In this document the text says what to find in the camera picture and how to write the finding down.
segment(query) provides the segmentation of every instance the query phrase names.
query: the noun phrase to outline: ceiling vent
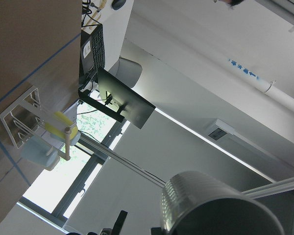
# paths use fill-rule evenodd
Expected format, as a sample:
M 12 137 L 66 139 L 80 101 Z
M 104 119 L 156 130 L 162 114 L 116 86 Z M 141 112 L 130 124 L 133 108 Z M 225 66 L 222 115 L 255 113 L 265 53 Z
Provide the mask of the ceiling vent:
M 215 141 L 224 138 L 228 134 L 233 135 L 234 133 L 235 129 L 220 119 L 216 119 L 205 131 L 205 134 Z

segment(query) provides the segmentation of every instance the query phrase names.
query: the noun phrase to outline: computer monitor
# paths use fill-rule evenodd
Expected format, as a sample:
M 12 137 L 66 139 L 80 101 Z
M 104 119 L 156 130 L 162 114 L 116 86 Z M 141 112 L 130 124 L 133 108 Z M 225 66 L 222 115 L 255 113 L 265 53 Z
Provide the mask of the computer monitor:
M 79 87 L 83 88 L 105 66 L 103 27 L 96 26 L 91 34 L 81 31 L 79 59 Z
M 100 97 L 108 100 L 107 106 L 141 129 L 156 106 L 102 68 L 97 79 Z

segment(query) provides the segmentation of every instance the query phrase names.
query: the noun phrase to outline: desk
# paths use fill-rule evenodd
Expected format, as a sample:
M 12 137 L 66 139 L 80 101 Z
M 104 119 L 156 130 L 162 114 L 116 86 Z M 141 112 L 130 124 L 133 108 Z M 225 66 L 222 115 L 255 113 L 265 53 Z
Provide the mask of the desk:
M 132 4 L 102 22 L 106 69 L 119 57 Z M 80 1 L 0 1 L 0 113 L 32 85 L 51 111 L 78 99 L 80 22 Z M 42 171 L 19 154 L 0 120 L 0 222 Z

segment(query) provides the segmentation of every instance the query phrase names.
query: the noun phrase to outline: ceiling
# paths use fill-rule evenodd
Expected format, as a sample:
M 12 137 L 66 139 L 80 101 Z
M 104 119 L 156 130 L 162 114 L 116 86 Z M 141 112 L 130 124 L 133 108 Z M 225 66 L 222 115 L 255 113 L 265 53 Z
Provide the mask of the ceiling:
M 212 0 L 135 0 L 125 36 L 129 42 L 125 42 L 121 56 L 143 66 L 135 91 L 199 133 L 215 118 L 232 125 L 270 156 L 248 148 L 237 137 L 220 146 L 281 180 L 294 176 L 294 114 L 245 82 L 233 79 L 227 71 L 231 58 L 264 80 L 276 80 L 275 86 L 294 98 L 294 31 L 288 31 L 291 28 L 290 23 L 251 0 L 234 9 Z M 177 73 L 164 73 L 147 55 L 131 49 L 130 42 Z M 199 57 L 207 63 L 201 64 Z M 220 72 L 211 72 L 209 66 Z M 232 99 L 225 98 L 224 90 Z M 243 99 L 250 99 L 250 103 L 241 106 L 247 107 L 245 110 L 240 107 Z M 251 105 L 256 100 L 261 103 L 257 104 L 258 113 Z

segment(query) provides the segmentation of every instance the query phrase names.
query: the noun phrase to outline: computer mouse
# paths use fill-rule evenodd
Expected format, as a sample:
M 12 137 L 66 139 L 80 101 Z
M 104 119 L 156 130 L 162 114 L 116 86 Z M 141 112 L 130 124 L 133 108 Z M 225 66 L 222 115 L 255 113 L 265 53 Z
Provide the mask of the computer mouse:
M 125 4 L 126 0 L 113 0 L 111 7 L 113 10 L 119 10 Z

